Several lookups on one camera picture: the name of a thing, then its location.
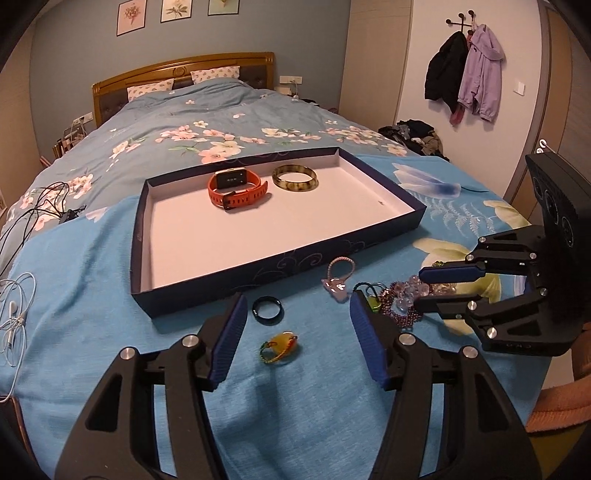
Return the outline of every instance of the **blue floral duvet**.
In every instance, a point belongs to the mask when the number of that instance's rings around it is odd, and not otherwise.
[[[41,467],[53,476],[70,429],[118,351],[165,349],[198,331],[223,302],[152,321],[129,295],[129,256],[138,195],[144,180],[168,171],[245,155],[338,145],[397,181],[426,206],[421,226],[355,256],[350,282],[406,280],[422,265],[461,260],[479,236],[526,225],[512,207],[437,157],[407,154],[400,145],[316,106],[238,80],[209,80],[173,92],[144,95],[43,171],[9,211],[10,228],[43,187],[50,193],[34,221],[33,237],[10,277],[31,271],[37,294],[27,318],[28,349],[16,395]],[[57,226],[54,206],[87,205],[80,218]],[[22,240],[17,224],[0,262]],[[248,292],[282,300],[279,328],[249,318],[228,379],[206,404],[224,465],[232,480],[367,478],[387,423],[393,393],[371,380],[348,305],[320,285],[325,267]],[[31,285],[24,285],[30,293]],[[523,291],[522,279],[487,275],[458,286],[498,301]],[[299,335],[300,351],[269,367],[258,348],[279,330]],[[414,333],[435,348],[479,347],[461,319],[426,316]],[[549,359],[486,353],[525,421]],[[14,369],[0,368],[0,392]],[[443,391],[433,391],[423,473],[437,463]],[[174,473],[164,393],[155,401],[162,468]]]

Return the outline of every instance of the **yellow stone pendant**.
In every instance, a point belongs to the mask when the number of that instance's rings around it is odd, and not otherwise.
[[[382,308],[382,302],[379,300],[379,297],[368,297],[368,304],[371,307],[372,312],[379,312],[380,308]]]
[[[297,347],[297,335],[292,332],[283,332],[275,335],[271,340],[261,345],[259,356],[266,364],[273,364],[293,352]],[[265,350],[271,349],[275,356],[269,358],[265,355]]]
[[[283,332],[275,335],[269,343],[271,344],[271,350],[276,355],[281,355],[283,352],[285,352],[284,356],[289,355],[297,346],[297,335],[291,332]]]

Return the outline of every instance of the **black jacket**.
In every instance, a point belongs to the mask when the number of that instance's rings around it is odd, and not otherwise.
[[[425,98],[439,100],[456,111],[457,96],[460,92],[464,67],[468,57],[468,43],[462,32],[455,32],[429,62],[425,81]]]

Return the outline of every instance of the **watch face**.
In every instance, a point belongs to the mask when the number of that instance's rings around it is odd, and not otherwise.
[[[217,188],[233,189],[246,185],[246,169],[245,168],[230,168],[228,170],[219,171],[216,173]]]

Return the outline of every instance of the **wooden headboard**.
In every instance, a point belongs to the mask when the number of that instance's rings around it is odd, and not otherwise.
[[[117,77],[103,80],[92,86],[95,101],[97,128],[119,112],[127,103],[127,88],[146,83],[162,82],[174,78],[173,88],[193,84],[191,73],[195,70],[239,66],[240,79],[253,88],[274,87],[275,54],[270,51],[255,53],[220,53],[186,59],[165,61],[149,65]]]

